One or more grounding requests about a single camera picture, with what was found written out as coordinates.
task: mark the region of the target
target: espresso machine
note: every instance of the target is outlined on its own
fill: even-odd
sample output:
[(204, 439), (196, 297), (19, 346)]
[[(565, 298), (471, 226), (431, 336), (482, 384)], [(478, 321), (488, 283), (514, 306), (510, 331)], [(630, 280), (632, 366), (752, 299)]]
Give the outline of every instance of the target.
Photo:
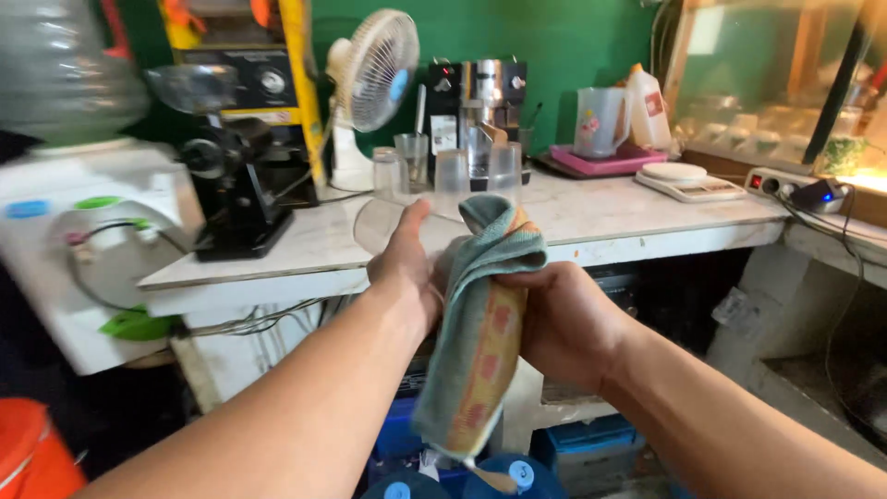
[[(527, 63), (514, 58), (435, 59), (426, 81), (428, 177), (434, 178), (439, 151), (466, 149), (471, 190), (485, 191), (493, 144), (518, 141), (526, 84)], [(530, 171), (524, 169), (523, 183), (529, 181)]]
[(206, 219), (194, 244), (201, 262), (261, 258), (293, 222), (267, 181), (274, 148), (271, 126), (259, 118), (223, 121), (234, 100), (237, 72), (228, 66), (178, 65), (146, 72), (161, 100), (205, 115), (208, 126), (182, 146)]

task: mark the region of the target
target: orange bucket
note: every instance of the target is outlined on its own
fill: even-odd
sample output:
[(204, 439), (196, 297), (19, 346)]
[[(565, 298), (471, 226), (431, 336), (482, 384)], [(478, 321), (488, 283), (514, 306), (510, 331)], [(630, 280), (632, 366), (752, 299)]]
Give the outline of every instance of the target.
[(0, 499), (64, 499), (84, 485), (46, 407), (0, 399)]

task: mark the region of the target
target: yellow machine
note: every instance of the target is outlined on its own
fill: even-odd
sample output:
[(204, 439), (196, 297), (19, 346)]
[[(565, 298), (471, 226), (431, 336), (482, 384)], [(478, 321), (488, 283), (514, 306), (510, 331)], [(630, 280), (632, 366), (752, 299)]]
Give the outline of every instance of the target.
[(310, 0), (160, 0), (176, 63), (237, 68), (237, 106), (223, 117), (287, 127), (305, 145), (315, 186), (326, 183), (323, 127), (312, 78)]

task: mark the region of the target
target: white fan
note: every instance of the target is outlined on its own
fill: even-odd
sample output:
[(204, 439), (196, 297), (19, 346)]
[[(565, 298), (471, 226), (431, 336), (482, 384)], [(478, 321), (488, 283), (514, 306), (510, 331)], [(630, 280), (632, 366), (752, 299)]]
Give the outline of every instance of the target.
[(336, 83), (333, 120), (333, 184), (351, 191), (373, 189), (373, 162), (359, 149), (354, 130), (387, 123), (406, 94), (419, 64), (419, 34), (412, 18), (394, 9), (374, 12), (354, 36), (335, 41), (326, 73)]

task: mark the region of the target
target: towel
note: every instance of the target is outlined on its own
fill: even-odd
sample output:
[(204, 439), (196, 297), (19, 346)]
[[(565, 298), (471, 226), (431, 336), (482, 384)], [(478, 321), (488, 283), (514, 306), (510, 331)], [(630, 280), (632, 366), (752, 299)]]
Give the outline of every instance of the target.
[(451, 264), (443, 323), (412, 425), (433, 448), (473, 464), (502, 412), (527, 303), (526, 289), (492, 277), (537, 271), (547, 254), (538, 228), (503, 197), (472, 197), (459, 213), (473, 236), (442, 258)]

